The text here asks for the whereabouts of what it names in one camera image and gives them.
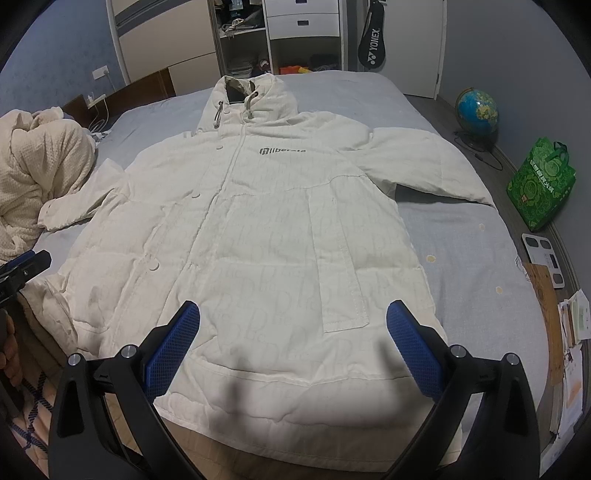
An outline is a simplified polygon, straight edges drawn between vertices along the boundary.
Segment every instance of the hood drawstring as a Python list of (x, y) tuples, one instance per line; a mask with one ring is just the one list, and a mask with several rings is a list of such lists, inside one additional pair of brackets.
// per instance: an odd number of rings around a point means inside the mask
[(246, 100), (244, 101), (244, 106), (246, 107), (248, 118), (252, 118), (251, 102), (252, 99), (256, 97), (258, 97), (258, 92), (252, 92), (248, 97), (246, 97)]
[(219, 126), (220, 126), (220, 121), (222, 120), (222, 108), (223, 108), (223, 102), (220, 102), (219, 107), (217, 107), (216, 116), (213, 117), (213, 127), (214, 128), (219, 128)]

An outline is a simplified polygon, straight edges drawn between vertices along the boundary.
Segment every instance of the wall outlet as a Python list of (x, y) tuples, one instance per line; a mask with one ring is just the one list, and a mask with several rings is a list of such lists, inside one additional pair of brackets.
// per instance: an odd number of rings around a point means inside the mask
[(95, 80), (98, 80), (99, 78), (104, 77), (107, 73), (109, 73), (109, 67), (107, 65), (103, 65), (101, 68), (98, 68), (92, 72), (92, 77)]

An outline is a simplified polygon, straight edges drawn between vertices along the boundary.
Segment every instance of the blue gripper pad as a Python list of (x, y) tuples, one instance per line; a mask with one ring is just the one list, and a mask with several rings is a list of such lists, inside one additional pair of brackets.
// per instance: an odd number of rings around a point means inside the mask
[(144, 392), (150, 401), (166, 393), (199, 331), (199, 308), (192, 301), (186, 301), (175, 318), (171, 320), (172, 328), (145, 366)]
[(18, 257), (14, 258), (13, 260), (10, 260), (10, 262), (5, 263), (0, 268), (0, 273), (11, 271), (17, 265), (23, 263), (26, 260), (33, 258), (34, 256), (35, 256), (35, 252), (33, 250), (29, 250), (27, 252), (24, 252), (23, 254), (19, 255)]
[(388, 307), (386, 327), (421, 393), (437, 402), (444, 390), (443, 369), (419, 333), (420, 324), (401, 300)]

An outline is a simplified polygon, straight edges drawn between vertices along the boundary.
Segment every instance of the gray bed sheet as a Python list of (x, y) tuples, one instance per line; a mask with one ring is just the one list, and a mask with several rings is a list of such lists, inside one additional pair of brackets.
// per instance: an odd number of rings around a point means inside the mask
[[(437, 133), (385, 77), (375, 73), (320, 72), (282, 76), (300, 111), (330, 111), (375, 127)], [(123, 168), (144, 148), (183, 131), (195, 131), (210, 90), (171, 98), (123, 114), (99, 144), (97, 165), (111, 158)], [(498, 212), (489, 206), (398, 187), (395, 199), (450, 343), (474, 356), (500, 359), (517, 353), (537, 405), (547, 378), (543, 317), (515, 245)], [(44, 233), (35, 249), (53, 257), (57, 271), (84, 224)], [(462, 421), (469, 432), (479, 399)]]

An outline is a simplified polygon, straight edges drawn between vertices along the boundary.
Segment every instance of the blue wall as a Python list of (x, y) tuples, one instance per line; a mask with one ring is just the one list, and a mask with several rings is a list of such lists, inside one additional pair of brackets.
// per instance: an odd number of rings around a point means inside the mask
[(577, 181), (554, 219), (591, 295), (591, 79), (552, 19), (531, 0), (450, 0), (441, 96), (466, 87), (499, 106), (499, 146), (520, 166), (538, 137), (565, 142)]
[(0, 72), (0, 116), (64, 105), (79, 94), (125, 86), (111, 39), (105, 0), (55, 0), (33, 23)]

